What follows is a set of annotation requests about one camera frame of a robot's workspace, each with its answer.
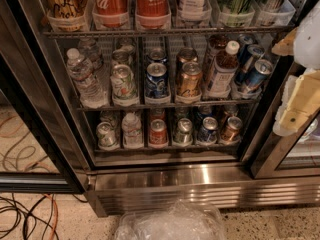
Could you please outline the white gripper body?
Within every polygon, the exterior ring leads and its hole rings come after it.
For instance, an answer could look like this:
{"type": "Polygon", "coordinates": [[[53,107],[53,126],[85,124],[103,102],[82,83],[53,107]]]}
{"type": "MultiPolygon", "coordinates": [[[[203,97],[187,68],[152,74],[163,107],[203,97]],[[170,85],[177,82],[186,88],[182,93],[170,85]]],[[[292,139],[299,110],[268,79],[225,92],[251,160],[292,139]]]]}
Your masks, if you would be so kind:
{"type": "Polygon", "coordinates": [[[320,1],[298,26],[293,52],[296,63],[305,68],[320,68],[320,1]]]}

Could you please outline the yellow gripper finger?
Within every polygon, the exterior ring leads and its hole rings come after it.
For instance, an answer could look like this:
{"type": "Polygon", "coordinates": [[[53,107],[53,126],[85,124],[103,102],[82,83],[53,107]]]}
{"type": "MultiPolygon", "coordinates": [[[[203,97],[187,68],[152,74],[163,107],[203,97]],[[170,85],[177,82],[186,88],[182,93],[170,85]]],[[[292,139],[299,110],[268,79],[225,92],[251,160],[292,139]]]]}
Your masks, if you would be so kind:
{"type": "Polygon", "coordinates": [[[279,42],[273,45],[271,52],[279,56],[293,56],[293,44],[295,41],[297,29],[291,30],[285,37],[279,42]]]}
{"type": "Polygon", "coordinates": [[[289,136],[320,109],[320,70],[307,68],[299,77],[290,75],[281,102],[273,132],[278,136],[289,136]]]}

